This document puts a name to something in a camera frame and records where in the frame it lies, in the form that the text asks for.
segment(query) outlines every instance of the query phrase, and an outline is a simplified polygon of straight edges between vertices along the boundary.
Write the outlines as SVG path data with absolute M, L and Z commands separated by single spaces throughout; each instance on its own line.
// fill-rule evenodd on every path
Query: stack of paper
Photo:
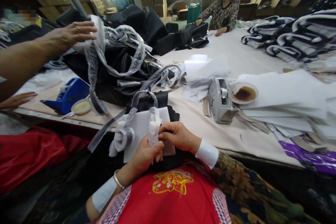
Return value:
M 184 99 L 196 103 L 202 103 L 203 98 L 208 95 L 209 86 L 214 78 L 226 78 L 230 73 L 225 55 L 208 59 L 207 55 L 194 54 L 184 64 L 187 74 Z
M 230 83 L 240 81 L 259 90 L 255 101 L 240 108 L 247 117 L 267 125 L 278 140 L 316 132 L 326 142 L 336 144 L 336 83 L 325 84 L 305 70 L 244 75 Z

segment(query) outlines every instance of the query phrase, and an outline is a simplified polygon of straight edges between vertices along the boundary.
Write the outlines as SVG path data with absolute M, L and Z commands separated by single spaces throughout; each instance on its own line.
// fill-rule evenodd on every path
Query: white sleeve cuff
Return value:
M 195 157 L 202 160 L 210 169 L 217 163 L 218 149 L 202 139 L 201 146 L 199 147 Z
M 93 205 L 98 212 L 103 210 L 116 188 L 117 184 L 112 177 L 92 195 Z

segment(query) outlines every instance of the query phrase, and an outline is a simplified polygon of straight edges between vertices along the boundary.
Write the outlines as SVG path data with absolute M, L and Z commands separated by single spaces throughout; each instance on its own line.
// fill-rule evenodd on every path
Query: small dish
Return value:
M 82 99 L 76 102 L 71 107 L 71 111 L 74 112 L 76 115 L 81 115 L 89 112 L 91 110 L 90 100 L 89 99 Z
M 249 104 L 256 100 L 259 95 L 259 90 L 256 86 L 248 82 L 237 82 L 230 86 L 231 99 L 237 104 Z

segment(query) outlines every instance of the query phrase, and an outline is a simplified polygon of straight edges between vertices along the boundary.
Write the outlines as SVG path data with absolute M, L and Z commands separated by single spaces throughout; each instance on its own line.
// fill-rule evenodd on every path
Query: floral print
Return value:
M 301 205 L 291 203 L 257 173 L 222 152 L 210 176 L 226 194 L 233 224 L 319 223 Z

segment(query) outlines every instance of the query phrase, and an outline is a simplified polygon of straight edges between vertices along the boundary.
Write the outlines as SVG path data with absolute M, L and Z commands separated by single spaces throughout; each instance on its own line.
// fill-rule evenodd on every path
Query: patterned blouse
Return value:
M 199 15 L 198 19 L 203 19 L 204 21 L 212 16 L 209 30 L 218 30 L 222 27 L 227 27 L 227 32 L 229 32 L 236 25 L 239 3 L 240 0 L 237 0 L 223 8 L 223 3 L 220 0 L 216 0 Z

